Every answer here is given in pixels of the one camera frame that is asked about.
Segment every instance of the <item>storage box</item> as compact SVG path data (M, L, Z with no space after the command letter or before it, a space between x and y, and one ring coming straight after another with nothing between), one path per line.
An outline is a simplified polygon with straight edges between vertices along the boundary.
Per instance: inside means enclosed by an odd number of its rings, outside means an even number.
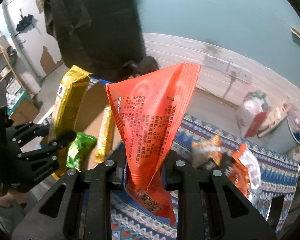
M236 115L241 136L244 138L255 136L263 120L266 118L266 115L267 111L254 114L246 109L242 104Z
M21 85L19 84L18 80L16 80L15 78L13 80L11 80L11 82L8 84L7 86L7 92L10 95L15 95L18 90L21 88Z
M5 67L1 70L1 72L0 72L1 78L2 78L3 76L5 76L6 74L8 74L9 71L10 71L9 66L5 66Z
M86 92L82 100L74 128L75 131L84 132L85 134L93 135L98 138L102 123L103 110L108 104L109 100L105 87L100 82L96 83ZM120 142L121 136L117 126L115 126L112 150L115 150ZM93 169L98 164L95 161L94 155L96 148L97 145L93 148L89 157L84 160L82 169Z
M22 124L24 122L33 121L39 114L39 110L28 98L21 98L17 108L13 111L10 118L13 120L13 125Z

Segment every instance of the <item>orange snack bag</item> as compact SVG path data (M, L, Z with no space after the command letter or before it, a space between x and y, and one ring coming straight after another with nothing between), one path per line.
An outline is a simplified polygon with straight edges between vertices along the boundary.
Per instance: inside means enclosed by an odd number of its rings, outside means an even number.
M129 166L127 192L156 216L176 221L160 168L170 151L196 86L200 65L181 63L106 84Z
M245 144L240 144L239 149L231 154L231 157L235 160L235 164L233 165L233 172L228 176L228 178L236 185L245 197L248 197L248 189L250 189L248 169L239 160L245 149Z

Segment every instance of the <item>yellow snack bar package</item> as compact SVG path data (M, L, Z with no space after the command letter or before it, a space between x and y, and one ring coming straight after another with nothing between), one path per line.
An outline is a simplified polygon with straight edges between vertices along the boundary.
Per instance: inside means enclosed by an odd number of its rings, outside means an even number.
M89 72L73 66L63 76L53 106L48 141L74 129L81 101L90 82L89 75ZM53 174L55 178L66 171L68 149L65 147L59 151L59 169Z
M111 107L110 105L106 105L105 109L103 110L97 149L95 151L97 163L103 162L112 149L114 125Z

